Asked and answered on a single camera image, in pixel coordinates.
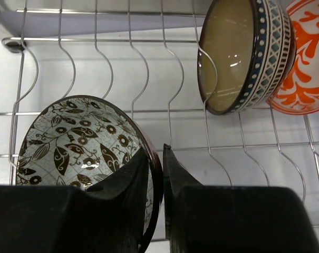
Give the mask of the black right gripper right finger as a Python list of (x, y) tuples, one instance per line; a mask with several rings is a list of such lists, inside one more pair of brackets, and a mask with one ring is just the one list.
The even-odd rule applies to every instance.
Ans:
[(171, 252), (319, 252), (307, 212), (285, 187), (205, 186), (163, 147)]

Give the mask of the black white floral bowl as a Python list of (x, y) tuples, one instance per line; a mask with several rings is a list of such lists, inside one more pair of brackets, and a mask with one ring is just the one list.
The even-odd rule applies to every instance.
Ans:
[(163, 198), (162, 165), (146, 133), (114, 104), (74, 95), (45, 108), (22, 142), (18, 186), (75, 186), (87, 189), (105, 180), (144, 148), (149, 161), (143, 238), (145, 252), (156, 228)]

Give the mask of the orange patterned bowl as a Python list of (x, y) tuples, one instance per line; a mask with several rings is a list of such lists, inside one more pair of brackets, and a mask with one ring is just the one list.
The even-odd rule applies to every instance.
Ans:
[(319, 0), (293, 1), (287, 12), (295, 30), (296, 58), (277, 94), (267, 103), (285, 114), (315, 113), (319, 111)]

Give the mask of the brown glazed bowl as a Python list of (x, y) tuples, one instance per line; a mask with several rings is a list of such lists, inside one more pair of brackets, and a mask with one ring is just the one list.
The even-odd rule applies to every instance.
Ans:
[(292, 69), (295, 54), (293, 25), (279, 1), (213, 1), (197, 56), (206, 109), (233, 114), (268, 99)]

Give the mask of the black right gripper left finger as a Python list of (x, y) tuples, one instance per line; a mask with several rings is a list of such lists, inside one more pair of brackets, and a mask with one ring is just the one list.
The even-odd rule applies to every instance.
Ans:
[(139, 149), (87, 190), (0, 186), (0, 252), (138, 252), (148, 159)]

